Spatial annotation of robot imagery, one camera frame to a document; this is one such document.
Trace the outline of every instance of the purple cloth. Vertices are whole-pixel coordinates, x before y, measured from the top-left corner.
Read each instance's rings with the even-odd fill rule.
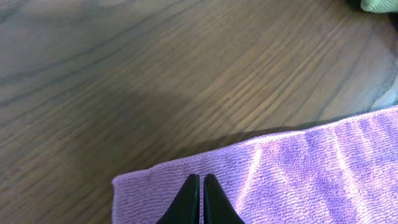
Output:
[[[192,173],[200,208],[213,173],[246,224],[398,223],[398,107],[120,175],[113,222],[155,223]]]

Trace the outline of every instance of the wooden table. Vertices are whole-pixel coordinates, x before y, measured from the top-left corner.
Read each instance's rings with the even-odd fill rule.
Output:
[[[0,222],[108,223],[113,177],[396,104],[335,0],[0,0]]]

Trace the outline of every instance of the lavender fabric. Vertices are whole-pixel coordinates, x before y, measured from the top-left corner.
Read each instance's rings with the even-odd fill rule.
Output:
[[[398,107],[120,175],[113,222],[155,223],[192,173],[201,201],[215,174],[247,224],[398,223]]]

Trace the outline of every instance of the wood grain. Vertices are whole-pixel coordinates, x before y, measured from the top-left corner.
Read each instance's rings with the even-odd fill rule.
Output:
[[[1,223],[108,223],[113,177],[397,104],[335,0],[0,0]]]

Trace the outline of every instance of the microfiber cloth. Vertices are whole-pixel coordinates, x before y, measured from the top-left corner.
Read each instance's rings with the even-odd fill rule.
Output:
[[[246,224],[398,223],[398,107],[120,175],[113,222],[156,223],[189,174],[203,201],[209,173]]]
[[[368,12],[398,12],[398,0],[362,0],[361,7]]]

